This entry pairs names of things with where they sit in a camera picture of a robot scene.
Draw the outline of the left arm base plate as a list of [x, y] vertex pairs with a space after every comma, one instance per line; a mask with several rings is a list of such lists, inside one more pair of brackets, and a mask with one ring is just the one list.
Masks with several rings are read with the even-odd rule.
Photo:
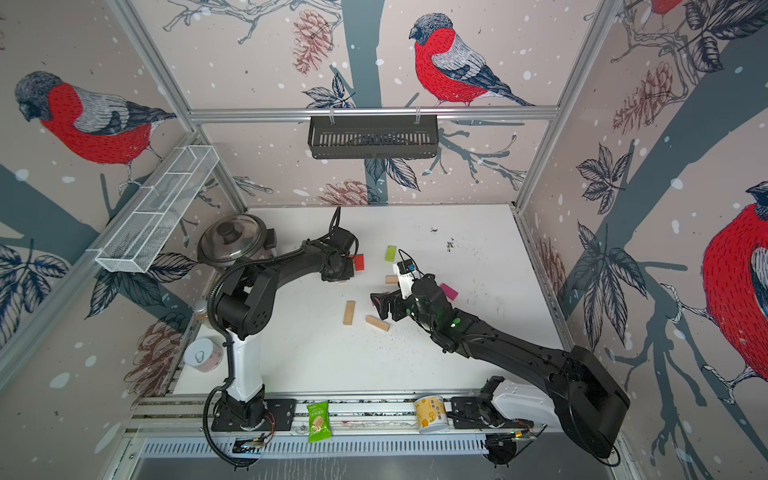
[[211, 429], [214, 432], [265, 431], [287, 432], [291, 429], [297, 401], [289, 398], [239, 402], [227, 397], [218, 400]]

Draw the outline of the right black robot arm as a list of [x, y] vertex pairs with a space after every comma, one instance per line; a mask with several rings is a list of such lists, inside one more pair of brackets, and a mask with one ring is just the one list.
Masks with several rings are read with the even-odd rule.
[[411, 293], [372, 293], [378, 314], [410, 318], [446, 353], [493, 364], [546, 393], [565, 434], [608, 466], [630, 399], [589, 350], [569, 351], [506, 334], [452, 306], [434, 276], [415, 280]]

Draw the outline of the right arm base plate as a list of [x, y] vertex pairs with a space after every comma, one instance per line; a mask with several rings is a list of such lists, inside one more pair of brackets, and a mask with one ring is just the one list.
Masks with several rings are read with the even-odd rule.
[[531, 430], [535, 423], [527, 419], [512, 419], [505, 417], [493, 406], [493, 394], [505, 381], [501, 376], [490, 377], [476, 396], [456, 396], [449, 400], [448, 418], [453, 427], [459, 430], [467, 429], [499, 429], [518, 428]]

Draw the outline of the red block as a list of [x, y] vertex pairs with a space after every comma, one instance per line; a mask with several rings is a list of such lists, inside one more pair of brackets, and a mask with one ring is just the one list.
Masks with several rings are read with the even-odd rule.
[[365, 259], [363, 254], [356, 254], [354, 256], [354, 268], [356, 272], [365, 270]]

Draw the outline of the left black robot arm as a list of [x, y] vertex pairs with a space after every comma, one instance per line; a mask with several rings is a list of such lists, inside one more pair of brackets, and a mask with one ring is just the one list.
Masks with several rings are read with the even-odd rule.
[[271, 320], [278, 290], [315, 273], [329, 283], [351, 279], [358, 249], [357, 237], [335, 226], [294, 251], [238, 261], [219, 277], [208, 295], [211, 326], [224, 337], [227, 354], [228, 373], [218, 407], [251, 427], [261, 421], [265, 387], [254, 339]]

